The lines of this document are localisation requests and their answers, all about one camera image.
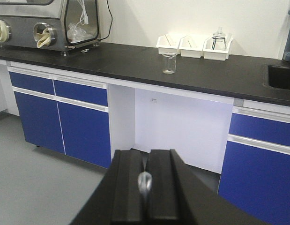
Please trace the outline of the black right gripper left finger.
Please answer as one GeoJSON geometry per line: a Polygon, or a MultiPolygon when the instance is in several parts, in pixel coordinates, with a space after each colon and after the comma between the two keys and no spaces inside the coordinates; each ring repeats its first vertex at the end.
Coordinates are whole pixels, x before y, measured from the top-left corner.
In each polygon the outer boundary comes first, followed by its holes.
{"type": "Polygon", "coordinates": [[[138,176],[143,171],[143,160],[138,150],[120,152],[118,175],[112,209],[112,222],[141,222],[142,196],[138,176]]]}

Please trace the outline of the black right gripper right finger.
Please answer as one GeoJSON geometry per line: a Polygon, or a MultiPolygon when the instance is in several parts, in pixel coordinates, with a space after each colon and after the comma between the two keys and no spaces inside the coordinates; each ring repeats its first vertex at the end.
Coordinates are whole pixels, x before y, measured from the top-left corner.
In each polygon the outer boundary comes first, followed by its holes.
{"type": "Polygon", "coordinates": [[[152,150],[146,171],[152,175],[147,215],[149,222],[179,222],[180,215],[168,150],[152,150]]]}

